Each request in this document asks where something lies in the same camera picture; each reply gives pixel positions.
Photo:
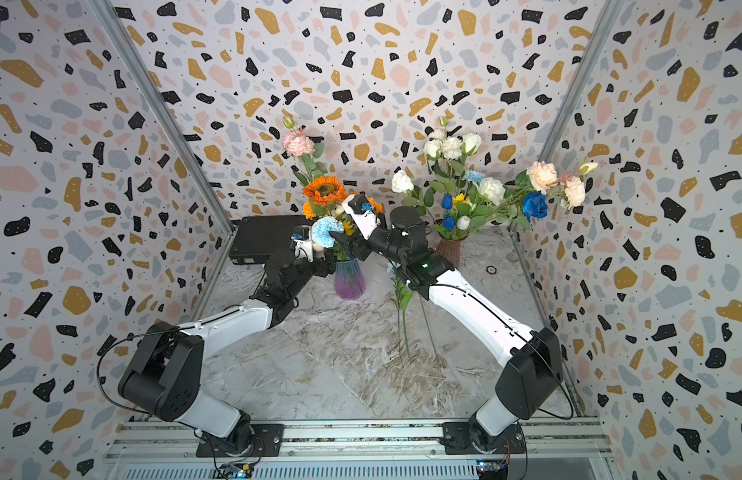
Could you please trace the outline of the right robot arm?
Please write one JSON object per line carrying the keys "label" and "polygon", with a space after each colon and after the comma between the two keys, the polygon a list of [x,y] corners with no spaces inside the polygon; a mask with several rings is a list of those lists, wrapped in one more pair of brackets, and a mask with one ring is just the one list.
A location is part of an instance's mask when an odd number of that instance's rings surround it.
{"label": "right robot arm", "polygon": [[398,207],[390,224],[363,195],[342,204],[356,225],[352,235],[332,238],[359,259],[376,253],[394,267],[410,290],[460,321],[499,363],[502,372],[493,394],[469,420],[474,447],[492,453],[510,427],[530,419],[563,386],[560,341],[549,328],[534,330],[509,316],[476,290],[458,268],[431,248],[426,223],[414,207]]}

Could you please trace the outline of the purple ribbed glass vase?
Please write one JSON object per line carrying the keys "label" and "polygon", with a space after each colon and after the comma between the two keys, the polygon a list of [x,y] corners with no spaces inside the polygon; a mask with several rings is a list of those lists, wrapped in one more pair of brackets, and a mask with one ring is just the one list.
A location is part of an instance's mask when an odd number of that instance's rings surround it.
{"label": "purple ribbed glass vase", "polygon": [[366,280],[357,258],[339,261],[333,275],[336,294],[344,300],[357,300],[366,291]]}

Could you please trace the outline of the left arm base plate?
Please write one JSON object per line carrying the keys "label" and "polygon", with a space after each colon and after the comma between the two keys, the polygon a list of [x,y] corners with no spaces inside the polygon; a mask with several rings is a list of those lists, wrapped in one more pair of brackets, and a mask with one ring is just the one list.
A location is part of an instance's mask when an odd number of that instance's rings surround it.
{"label": "left arm base plate", "polygon": [[285,425],[281,423],[245,423],[236,427],[226,438],[205,434],[198,445],[196,456],[217,460],[277,457],[284,432]]}

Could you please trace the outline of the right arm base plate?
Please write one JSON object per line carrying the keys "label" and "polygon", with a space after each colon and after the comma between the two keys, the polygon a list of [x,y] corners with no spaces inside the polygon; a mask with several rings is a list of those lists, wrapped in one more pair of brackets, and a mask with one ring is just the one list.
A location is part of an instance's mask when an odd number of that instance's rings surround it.
{"label": "right arm base plate", "polygon": [[448,455],[506,455],[527,452],[525,436],[518,423],[501,434],[489,435],[477,422],[446,422],[439,439]]}

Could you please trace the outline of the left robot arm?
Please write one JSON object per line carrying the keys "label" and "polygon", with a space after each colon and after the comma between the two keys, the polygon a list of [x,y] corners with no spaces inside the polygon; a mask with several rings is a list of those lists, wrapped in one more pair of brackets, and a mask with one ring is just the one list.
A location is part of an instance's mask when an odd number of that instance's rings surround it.
{"label": "left robot arm", "polygon": [[199,430],[234,453],[248,449],[254,440],[251,417],[204,390],[204,361],[280,325],[310,280],[333,274],[336,264],[331,252],[309,260],[302,248],[282,250],[270,257],[262,281],[242,304],[196,322],[155,323],[135,337],[139,344],[121,376],[118,395],[136,413]]}

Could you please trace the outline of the small blue tulip flower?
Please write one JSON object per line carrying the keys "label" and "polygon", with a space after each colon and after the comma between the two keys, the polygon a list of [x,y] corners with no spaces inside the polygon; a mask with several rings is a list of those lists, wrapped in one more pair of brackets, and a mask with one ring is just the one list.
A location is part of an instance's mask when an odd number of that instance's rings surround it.
{"label": "small blue tulip flower", "polygon": [[407,356],[410,355],[410,344],[407,328],[407,309],[408,305],[413,297],[414,292],[407,286],[407,284],[397,278],[395,280],[395,304],[397,308],[397,319],[399,336],[403,351]]}

